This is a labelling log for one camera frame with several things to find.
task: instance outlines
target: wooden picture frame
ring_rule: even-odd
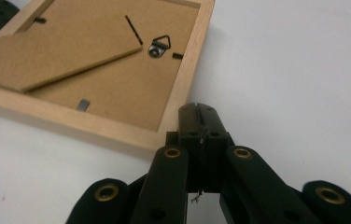
[[[0,37],[28,29],[33,24],[34,19],[39,17],[53,1],[31,1],[0,31]],[[156,131],[89,113],[81,113],[75,109],[1,88],[0,116],[87,141],[110,140],[111,142],[119,142],[147,150],[156,150],[163,146],[166,132],[177,130],[178,108],[187,102],[193,74],[214,7],[214,0],[164,1],[191,5],[198,7],[199,10],[161,122]]]

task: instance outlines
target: brass ring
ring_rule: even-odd
[[[168,158],[176,158],[181,155],[181,151],[178,148],[172,147],[164,151],[164,155]]]
[[[118,186],[116,186],[115,184],[106,184],[94,192],[94,197],[99,202],[108,202],[117,197],[118,193]]]
[[[233,154],[236,157],[242,158],[242,159],[248,159],[252,156],[251,152],[248,151],[247,149],[244,148],[237,148],[233,151]]]
[[[327,195],[325,195],[326,192],[333,194],[335,197],[334,198],[328,197]],[[318,195],[318,197],[320,197],[322,200],[326,201],[327,203],[343,204],[345,202],[344,196],[334,189],[329,189],[326,187],[318,187],[316,188],[316,194]]]

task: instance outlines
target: white table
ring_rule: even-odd
[[[351,193],[351,1],[217,0],[190,102],[213,106],[293,188]],[[131,183],[152,156],[0,117],[0,223],[64,223],[90,184]],[[188,223],[226,223],[218,196],[189,204]]]

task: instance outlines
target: white surface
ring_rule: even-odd
[[[190,101],[295,189],[351,193],[351,1],[217,1]],[[0,223],[64,223],[93,182],[148,170],[113,149],[0,118]],[[218,197],[190,204],[189,223],[226,223]]]

